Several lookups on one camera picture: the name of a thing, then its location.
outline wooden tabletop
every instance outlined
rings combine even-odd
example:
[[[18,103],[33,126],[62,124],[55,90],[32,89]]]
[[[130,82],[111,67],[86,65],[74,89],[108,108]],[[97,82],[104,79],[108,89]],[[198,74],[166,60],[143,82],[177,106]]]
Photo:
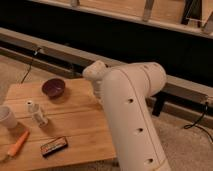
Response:
[[[0,158],[24,129],[30,130],[30,136],[17,157],[1,164],[0,170],[34,170],[115,157],[102,107],[93,96],[90,83],[84,79],[65,82],[64,94],[55,100],[42,93],[42,82],[10,87],[4,105],[11,108],[19,125],[10,131],[0,125]],[[29,116],[28,100],[39,103],[44,110],[49,119],[44,128],[39,128]],[[43,158],[41,145],[60,136],[67,138],[69,147]]]

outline cable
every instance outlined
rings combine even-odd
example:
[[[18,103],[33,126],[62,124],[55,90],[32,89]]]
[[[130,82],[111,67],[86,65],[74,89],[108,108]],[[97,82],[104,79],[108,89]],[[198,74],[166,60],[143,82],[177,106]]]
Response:
[[[212,137],[212,135],[206,129],[204,129],[201,126],[197,125],[203,119],[203,117],[207,114],[208,108],[209,108],[209,103],[206,102],[203,114],[193,124],[185,125],[183,128],[184,129],[190,129],[192,127],[199,128],[200,130],[202,130],[203,132],[205,132],[208,135],[211,143],[213,143],[213,137]]]
[[[32,64],[34,61],[34,58],[37,56],[38,52],[41,50],[41,48],[39,47],[35,53],[33,54],[33,57],[31,58],[30,64],[29,64],[29,68],[27,70],[27,73],[24,75],[24,77],[21,80],[21,84],[24,83],[25,79],[27,78],[28,74],[30,73],[31,69],[32,69]]]

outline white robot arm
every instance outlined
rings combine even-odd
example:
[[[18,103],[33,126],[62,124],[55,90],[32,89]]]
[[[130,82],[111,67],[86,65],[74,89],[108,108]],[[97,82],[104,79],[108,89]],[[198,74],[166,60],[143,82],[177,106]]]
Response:
[[[152,62],[107,68],[97,61],[83,76],[101,100],[121,170],[170,171],[145,102],[164,87],[164,69]]]

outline white cup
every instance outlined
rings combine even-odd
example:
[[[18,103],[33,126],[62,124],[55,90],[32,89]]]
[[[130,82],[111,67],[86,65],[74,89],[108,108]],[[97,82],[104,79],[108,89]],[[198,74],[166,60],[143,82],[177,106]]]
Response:
[[[8,129],[15,128],[18,124],[13,112],[7,106],[0,106],[0,124]]]

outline purple bowl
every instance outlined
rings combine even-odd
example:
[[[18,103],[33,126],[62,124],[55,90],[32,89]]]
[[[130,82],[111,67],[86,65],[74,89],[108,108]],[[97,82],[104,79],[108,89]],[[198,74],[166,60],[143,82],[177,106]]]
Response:
[[[42,92],[49,98],[60,97],[65,89],[65,82],[59,78],[46,81],[42,86]]]

